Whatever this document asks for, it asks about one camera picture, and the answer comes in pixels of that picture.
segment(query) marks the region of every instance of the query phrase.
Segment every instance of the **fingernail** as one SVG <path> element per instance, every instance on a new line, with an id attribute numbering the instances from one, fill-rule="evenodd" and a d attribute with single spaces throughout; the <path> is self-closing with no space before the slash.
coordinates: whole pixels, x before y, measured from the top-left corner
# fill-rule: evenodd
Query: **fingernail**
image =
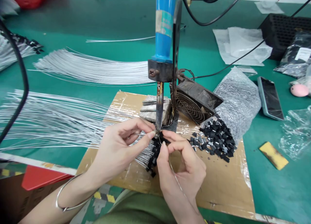
<path id="1" fill-rule="evenodd" d="M 149 137 L 149 139 L 154 138 L 155 135 L 156 133 L 154 131 L 147 133 L 147 136 Z"/>

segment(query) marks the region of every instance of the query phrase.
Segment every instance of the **phone screen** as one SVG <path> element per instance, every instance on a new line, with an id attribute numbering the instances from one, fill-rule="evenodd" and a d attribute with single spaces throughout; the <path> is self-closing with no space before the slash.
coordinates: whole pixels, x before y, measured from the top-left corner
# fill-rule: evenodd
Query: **phone screen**
<path id="1" fill-rule="evenodd" d="M 265 94 L 268 113 L 279 119 L 284 119 L 278 93 L 276 92 L 274 83 L 264 78 L 261 78 L 261 83 Z"/>

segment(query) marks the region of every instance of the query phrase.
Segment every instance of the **yellow sponge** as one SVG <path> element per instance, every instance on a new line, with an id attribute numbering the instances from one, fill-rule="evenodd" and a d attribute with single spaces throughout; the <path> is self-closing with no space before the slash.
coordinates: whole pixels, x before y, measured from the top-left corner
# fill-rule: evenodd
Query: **yellow sponge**
<path id="1" fill-rule="evenodd" d="M 278 170 L 282 170 L 284 166 L 288 164 L 286 158 L 284 158 L 270 142 L 266 142 L 259 149 Z"/>

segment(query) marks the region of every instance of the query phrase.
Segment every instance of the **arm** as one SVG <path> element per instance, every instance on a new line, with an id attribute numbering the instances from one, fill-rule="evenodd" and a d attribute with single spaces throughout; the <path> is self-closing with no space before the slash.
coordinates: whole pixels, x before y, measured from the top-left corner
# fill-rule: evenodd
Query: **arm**
<path id="1" fill-rule="evenodd" d="M 73 207 L 89 198 L 100 186 L 125 170 L 154 137 L 154 125 L 140 118 L 131 119 L 105 129 L 94 162 L 88 171 L 69 182 L 58 198 L 60 207 Z M 137 144 L 129 147 L 145 131 Z M 60 188 L 41 201 L 19 224 L 62 224 L 70 221 L 83 207 L 63 212 L 56 207 Z"/>
<path id="2" fill-rule="evenodd" d="M 198 210 L 195 197 L 206 176 L 206 165 L 196 155 L 186 139 L 174 132 L 165 130 L 163 130 L 163 136 L 171 142 L 168 146 L 163 142 L 157 159 L 160 186 L 164 199 L 178 224 L 204 224 L 205 221 Z M 173 173 L 168 160 L 169 154 L 175 150 L 179 150 L 182 156 L 176 174 Z"/>

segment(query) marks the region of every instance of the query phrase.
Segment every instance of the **hand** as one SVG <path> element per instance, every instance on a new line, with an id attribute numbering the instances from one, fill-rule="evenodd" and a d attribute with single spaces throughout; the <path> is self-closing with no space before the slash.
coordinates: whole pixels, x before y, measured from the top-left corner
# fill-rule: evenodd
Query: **hand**
<path id="1" fill-rule="evenodd" d="M 205 223 L 195 197 L 206 176 L 206 165 L 185 138 L 171 131 L 163 130 L 162 133 L 171 142 L 168 146 L 163 142 L 157 159 L 164 199 L 178 223 Z M 176 173 L 182 191 L 168 161 L 169 154 L 175 150 L 179 150 L 182 156 Z"/>
<path id="2" fill-rule="evenodd" d="M 94 181 L 95 187 L 111 180 L 124 171 L 129 164 L 148 146 L 155 136 L 155 126 L 141 118 L 130 119 L 106 127 L 104 136 L 94 162 L 86 172 Z M 135 145 L 130 144 L 144 131 L 144 135 Z"/>

